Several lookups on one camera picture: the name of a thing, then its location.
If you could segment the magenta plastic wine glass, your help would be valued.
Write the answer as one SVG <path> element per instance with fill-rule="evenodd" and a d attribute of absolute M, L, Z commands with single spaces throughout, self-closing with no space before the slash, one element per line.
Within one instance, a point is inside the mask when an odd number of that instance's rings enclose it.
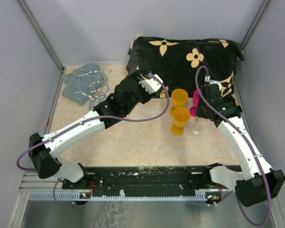
<path fill-rule="evenodd" d="M 192 97 L 192 103 L 193 103 L 193 106 L 189 109 L 189 112 L 190 112 L 190 115 L 192 117 L 197 117 L 197 107 L 198 107 L 198 103 L 199 103 L 199 92 L 198 90 L 195 90 L 194 93 L 193 93 L 193 97 Z"/>

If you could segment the clear wine glass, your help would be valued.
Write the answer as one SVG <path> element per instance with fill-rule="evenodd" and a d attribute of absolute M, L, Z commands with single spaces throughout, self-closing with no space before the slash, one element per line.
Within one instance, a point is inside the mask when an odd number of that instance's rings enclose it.
<path fill-rule="evenodd" d="M 202 122 L 203 122 L 203 119 L 196 116 L 194 121 L 195 121 L 194 134 L 195 135 L 201 135 L 202 134 Z"/>

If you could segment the yellow plastic wine glass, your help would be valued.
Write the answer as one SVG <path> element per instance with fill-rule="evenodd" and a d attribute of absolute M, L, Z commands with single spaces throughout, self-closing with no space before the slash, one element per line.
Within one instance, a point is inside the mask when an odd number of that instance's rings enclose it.
<path fill-rule="evenodd" d="M 173 135 L 179 136 L 184 133 L 184 126 L 190 119 L 190 112 L 185 107 L 174 108 L 172 114 L 173 124 L 171 125 L 170 131 Z"/>
<path fill-rule="evenodd" d="M 169 110 L 170 116 L 177 107 L 184 107 L 189 98 L 188 93 L 183 89 L 175 89 L 171 93 L 172 108 Z"/>

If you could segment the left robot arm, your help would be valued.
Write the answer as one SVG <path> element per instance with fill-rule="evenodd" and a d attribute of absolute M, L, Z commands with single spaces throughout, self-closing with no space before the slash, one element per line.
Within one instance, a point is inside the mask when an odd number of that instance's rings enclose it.
<path fill-rule="evenodd" d="M 82 118 L 53 133 L 32 135 L 29 157 L 39 178 L 60 177 L 81 189 L 86 187 L 89 176 L 83 165 L 67 161 L 60 155 L 82 139 L 124 120 L 138 103 L 144 104 L 159 95 L 163 80 L 157 74 L 148 76 L 146 80 L 135 71 Z"/>

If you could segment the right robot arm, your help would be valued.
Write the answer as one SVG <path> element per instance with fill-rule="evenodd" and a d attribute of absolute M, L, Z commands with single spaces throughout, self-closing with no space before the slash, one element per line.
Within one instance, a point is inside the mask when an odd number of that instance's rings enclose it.
<path fill-rule="evenodd" d="M 214 188 L 221 184 L 235 192 L 245 207 L 275 198 L 285 181 L 282 170 L 274 170 L 259 152 L 244 126 L 242 109 L 231 96 L 222 97 L 217 84 L 201 87 L 193 94 L 195 115 L 211 120 L 224 134 L 241 171 L 215 163 L 206 167 L 203 184 Z"/>

